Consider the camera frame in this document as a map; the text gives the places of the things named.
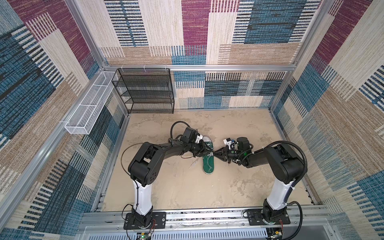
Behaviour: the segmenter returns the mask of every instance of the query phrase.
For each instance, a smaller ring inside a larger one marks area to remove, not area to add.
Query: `white mesh basket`
[[[70,134],[89,134],[113,89],[115,72],[102,72],[65,124]]]

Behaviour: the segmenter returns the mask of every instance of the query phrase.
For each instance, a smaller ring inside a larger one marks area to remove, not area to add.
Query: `black wire rack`
[[[112,81],[128,113],[173,113],[173,95],[168,68],[119,68]]]

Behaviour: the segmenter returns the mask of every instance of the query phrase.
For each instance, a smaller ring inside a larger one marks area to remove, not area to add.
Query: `green shoe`
[[[204,136],[203,137],[203,141],[210,148],[212,148],[212,149],[214,148],[213,143],[211,142],[211,140],[208,137]],[[203,156],[203,171],[206,174],[211,174],[214,171],[214,156],[213,156],[213,153],[212,153],[212,155]]]

